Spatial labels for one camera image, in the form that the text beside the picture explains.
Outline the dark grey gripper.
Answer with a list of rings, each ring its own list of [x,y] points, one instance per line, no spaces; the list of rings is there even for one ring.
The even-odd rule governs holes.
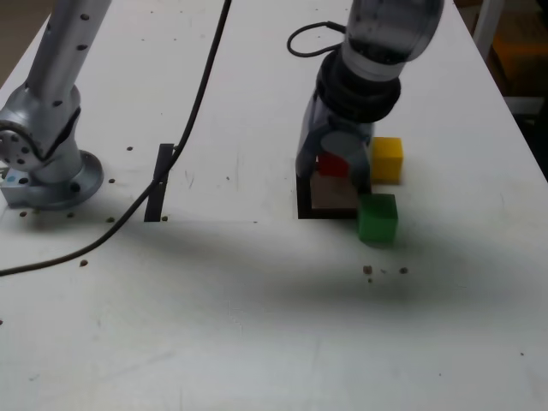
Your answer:
[[[317,93],[310,98],[303,118],[301,137],[295,160],[298,177],[310,179],[321,146],[348,164],[349,178],[357,191],[371,191],[369,146],[373,124],[354,122],[341,116],[325,114],[325,106]]]

